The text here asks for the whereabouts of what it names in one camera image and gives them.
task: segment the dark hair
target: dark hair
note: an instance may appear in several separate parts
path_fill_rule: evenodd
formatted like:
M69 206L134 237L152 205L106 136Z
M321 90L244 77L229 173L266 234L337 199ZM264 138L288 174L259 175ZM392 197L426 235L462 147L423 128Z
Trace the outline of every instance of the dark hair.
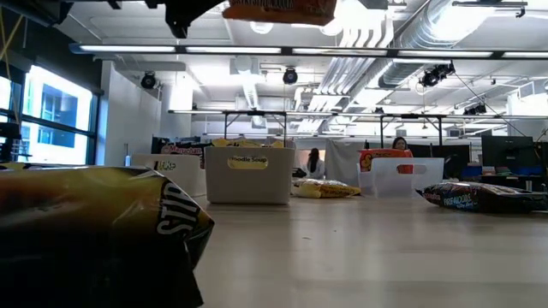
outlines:
M397 142L400 141L400 140L403 140L403 142L405 142L405 149L407 150L407 148L408 148L408 142L407 142L407 141L405 140L405 138L403 138L403 137L396 137L396 138L394 139L394 142L392 143L392 149L396 149L396 144L397 144Z
M319 151L316 148L313 148L310 150L310 154L308 154L308 164L310 165L308 169L310 172L316 171L316 167L318 165L319 160Z

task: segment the computer monitor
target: computer monitor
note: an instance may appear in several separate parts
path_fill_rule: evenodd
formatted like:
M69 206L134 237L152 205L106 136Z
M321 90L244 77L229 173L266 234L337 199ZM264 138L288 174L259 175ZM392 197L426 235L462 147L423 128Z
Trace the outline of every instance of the computer monitor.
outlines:
M533 137L482 136L483 165L489 167L535 167L539 158Z

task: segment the label on bin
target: label on bin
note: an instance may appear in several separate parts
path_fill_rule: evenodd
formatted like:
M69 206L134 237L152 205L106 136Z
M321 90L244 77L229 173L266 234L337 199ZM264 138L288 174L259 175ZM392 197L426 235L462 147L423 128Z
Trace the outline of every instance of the label on bin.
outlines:
M266 169L268 158L264 156L233 156L229 157L228 164L231 169Z

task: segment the security camera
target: security camera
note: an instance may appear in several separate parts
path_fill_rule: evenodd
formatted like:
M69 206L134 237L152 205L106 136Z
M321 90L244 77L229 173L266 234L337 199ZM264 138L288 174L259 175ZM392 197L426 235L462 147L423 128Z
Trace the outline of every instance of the security camera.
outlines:
M295 71L295 68L286 68L283 74L283 83L286 85L293 85L299 79L299 75Z
M140 81L140 86L143 87L143 89L152 90L157 84L156 77L154 77L154 72L145 72L145 76Z

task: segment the woman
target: woman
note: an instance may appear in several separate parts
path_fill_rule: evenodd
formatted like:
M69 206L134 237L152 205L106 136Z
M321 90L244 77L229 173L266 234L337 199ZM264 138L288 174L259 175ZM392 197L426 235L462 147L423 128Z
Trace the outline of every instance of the woman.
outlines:
M308 179L314 180L323 180L325 173L324 162L319 159L319 151L316 148L310 150L308 154L308 163L304 167L305 172L307 172Z
M408 149L408 142L403 137L397 137L392 143L392 149L405 151Z

